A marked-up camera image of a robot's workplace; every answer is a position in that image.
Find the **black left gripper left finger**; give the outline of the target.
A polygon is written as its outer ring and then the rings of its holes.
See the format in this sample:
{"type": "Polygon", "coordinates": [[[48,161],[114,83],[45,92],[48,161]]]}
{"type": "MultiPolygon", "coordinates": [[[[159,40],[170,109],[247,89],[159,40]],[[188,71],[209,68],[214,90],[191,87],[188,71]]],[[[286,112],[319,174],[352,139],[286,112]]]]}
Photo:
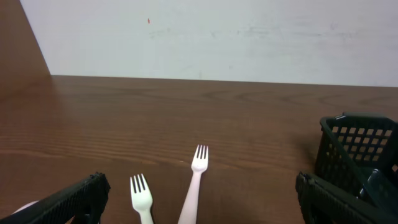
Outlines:
{"type": "Polygon", "coordinates": [[[111,189],[104,173],[95,173],[32,206],[1,219],[1,224],[98,224],[111,189]]]}

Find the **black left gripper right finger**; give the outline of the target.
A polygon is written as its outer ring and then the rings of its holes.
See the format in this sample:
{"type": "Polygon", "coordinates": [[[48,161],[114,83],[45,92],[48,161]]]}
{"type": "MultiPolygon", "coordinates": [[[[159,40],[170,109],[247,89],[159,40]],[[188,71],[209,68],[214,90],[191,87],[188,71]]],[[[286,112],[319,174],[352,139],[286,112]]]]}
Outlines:
{"type": "Polygon", "coordinates": [[[376,208],[314,174],[299,173],[295,181],[306,224],[397,223],[397,217],[376,208]]]}

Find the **white plastic fork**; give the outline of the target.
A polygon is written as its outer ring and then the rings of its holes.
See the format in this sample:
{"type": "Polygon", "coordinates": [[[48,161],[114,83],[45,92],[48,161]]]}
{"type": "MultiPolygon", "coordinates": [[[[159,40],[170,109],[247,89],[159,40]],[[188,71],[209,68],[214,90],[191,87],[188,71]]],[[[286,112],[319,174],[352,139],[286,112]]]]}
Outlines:
{"type": "Polygon", "coordinates": [[[37,203],[37,202],[38,202],[38,200],[33,201],[33,202],[29,202],[29,203],[23,205],[22,207],[18,208],[18,209],[17,209],[15,212],[13,212],[12,214],[15,214],[15,213],[17,213],[17,212],[20,212],[21,210],[24,210],[24,209],[26,209],[26,208],[32,206],[33,204],[35,204],[35,203],[37,203]]]}
{"type": "Polygon", "coordinates": [[[130,177],[131,201],[133,209],[139,214],[142,224],[154,224],[151,207],[152,194],[143,174],[130,177]]]}
{"type": "Polygon", "coordinates": [[[192,160],[192,179],[180,213],[178,224],[196,224],[201,175],[208,168],[209,147],[198,145],[192,160]]]}

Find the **dark green plastic basket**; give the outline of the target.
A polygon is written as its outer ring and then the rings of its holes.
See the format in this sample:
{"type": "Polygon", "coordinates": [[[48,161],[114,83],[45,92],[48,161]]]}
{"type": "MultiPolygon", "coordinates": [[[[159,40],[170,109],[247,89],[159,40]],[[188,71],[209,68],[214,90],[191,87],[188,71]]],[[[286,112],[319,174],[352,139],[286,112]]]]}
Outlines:
{"type": "Polygon", "coordinates": [[[320,120],[315,174],[355,197],[397,213],[397,122],[343,113],[320,120]]]}

